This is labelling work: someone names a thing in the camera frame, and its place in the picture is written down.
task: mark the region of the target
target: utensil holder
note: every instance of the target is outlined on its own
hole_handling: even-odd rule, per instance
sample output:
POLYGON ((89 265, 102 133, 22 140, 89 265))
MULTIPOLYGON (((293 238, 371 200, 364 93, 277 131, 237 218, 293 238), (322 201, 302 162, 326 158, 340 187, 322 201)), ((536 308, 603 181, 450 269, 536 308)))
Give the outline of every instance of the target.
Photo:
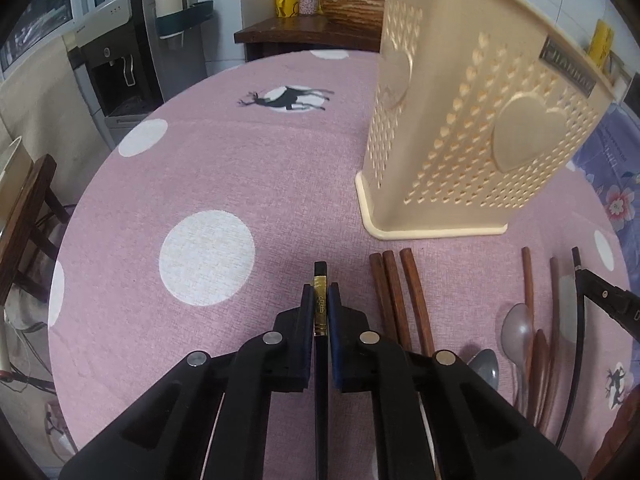
POLYGON ((501 234, 613 99, 524 0, 386 0, 356 189, 380 239, 501 234))

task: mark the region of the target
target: wooden chopstick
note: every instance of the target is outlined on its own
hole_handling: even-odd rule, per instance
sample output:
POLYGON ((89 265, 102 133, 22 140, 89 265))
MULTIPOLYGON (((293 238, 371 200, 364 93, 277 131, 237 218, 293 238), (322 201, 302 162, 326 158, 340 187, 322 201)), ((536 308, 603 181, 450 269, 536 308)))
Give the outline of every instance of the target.
POLYGON ((554 401, 556 400, 556 390, 558 389, 558 370, 556 370, 556 358, 560 348, 560 267, 556 257, 549 261, 551 267, 551 297, 553 301, 553 317, 551 322, 551 341, 549 344, 549 366, 548 379, 545 388, 545 403, 542 407, 540 421, 536 425, 538 431, 545 434, 551 418, 554 401))
POLYGON ((385 251, 382 253, 382 259, 385 264, 386 280, 391 293, 391 303, 396 316, 396 332, 400 346, 407 352, 412 351, 411 335, 409 332, 409 321, 406 317, 404 309, 404 297, 402 296, 402 285, 400 284, 400 275, 398 274, 398 266, 393 251, 385 251))
POLYGON ((433 344, 433 335, 431 334, 431 323, 429 322, 427 304, 424 301, 424 292, 422 291, 420 276, 415 266, 414 254, 410 248, 400 251, 400 261, 402 262, 406 282, 409 286, 409 297, 411 297, 415 320, 418 324, 420 348, 424 355, 431 357, 435 354, 435 345, 433 344))
MULTIPOLYGON (((531 314, 531 326, 535 328, 535 317, 534 317, 534 309, 533 309, 533 270, 531 267, 531 249, 528 247, 522 248, 522 270, 524 272, 524 302, 529 307, 529 312, 531 314)), ((529 349, 527 350, 527 371, 525 379, 530 381, 531 379, 531 357, 533 353, 533 339, 531 338, 531 342, 529 345, 529 349)))
POLYGON ((376 297, 378 298, 380 317, 382 318, 382 327, 385 331, 385 336, 398 342, 398 332, 396 332, 396 321, 394 319, 394 308, 391 301, 389 286, 386 281, 382 254, 370 254, 369 263, 371 265, 371 273, 373 275, 373 283, 376 290, 376 297))

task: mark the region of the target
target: pink tablecloth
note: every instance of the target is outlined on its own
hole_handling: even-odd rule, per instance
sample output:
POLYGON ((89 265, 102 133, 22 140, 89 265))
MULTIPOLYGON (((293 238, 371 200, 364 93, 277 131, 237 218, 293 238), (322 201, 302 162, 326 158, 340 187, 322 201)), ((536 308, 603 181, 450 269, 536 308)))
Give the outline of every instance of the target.
MULTIPOLYGON (((372 113, 376 56, 321 56, 272 57, 197 84, 131 132, 86 190, 60 250, 49 335, 60 403, 80 446, 188 352, 235 351, 270 329, 277 312, 299 304, 315 260, 328 262, 344 303, 380 329, 367 257, 407 245, 436 346, 463 358, 495 349, 499 391, 509 400, 513 375, 498 334, 505 313, 524 299, 520 249, 531 247, 536 326, 547 335, 548 261, 560 259, 563 374, 548 432, 555 438, 574 351, 571 247, 606 280, 628 284, 618 240, 590 184, 562 168, 498 237, 375 240, 360 220, 354 176, 372 113), (281 96, 280 107, 264 106, 265 96, 281 96)), ((593 305, 587 323, 577 406, 562 448, 583 472, 616 414, 607 371, 628 369, 631 352, 630 337, 593 305)), ((312 399, 311 391, 274 396, 266 479, 312 478, 312 399)), ((332 478, 373 478, 369 407, 365 394, 332 395, 332 478)))

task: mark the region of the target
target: plastic spoon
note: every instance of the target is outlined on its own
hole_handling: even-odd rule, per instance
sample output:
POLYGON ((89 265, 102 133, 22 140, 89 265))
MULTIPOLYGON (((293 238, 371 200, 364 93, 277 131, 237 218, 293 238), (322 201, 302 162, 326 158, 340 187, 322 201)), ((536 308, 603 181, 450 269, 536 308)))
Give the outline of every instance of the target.
POLYGON ((479 351, 468 362, 469 368, 471 368, 476 374, 478 374, 485 383, 491 386, 494 390, 498 389, 498 383, 500 382, 500 370, 498 368, 498 358, 495 356, 495 352, 490 348, 485 348, 479 351))
POLYGON ((524 303, 515 304, 502 322, 500 342, 502 351, 518 371, 518 411, 526 413, 528 381, 527 353, 533 338, 533 323, 529 307, 524 303))

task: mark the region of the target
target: label on holder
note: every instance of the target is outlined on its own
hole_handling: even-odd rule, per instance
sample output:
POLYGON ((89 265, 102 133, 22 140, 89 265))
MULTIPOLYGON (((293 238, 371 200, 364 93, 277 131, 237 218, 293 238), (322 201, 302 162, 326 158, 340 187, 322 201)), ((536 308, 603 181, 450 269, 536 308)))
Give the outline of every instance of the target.
POLYGON ((587 97, 591 95, 593 87, 596 86, 596 79, 550 37, 546 38, 545 45, 540 52, 540 59, 558 70, 584 95, 587 97))

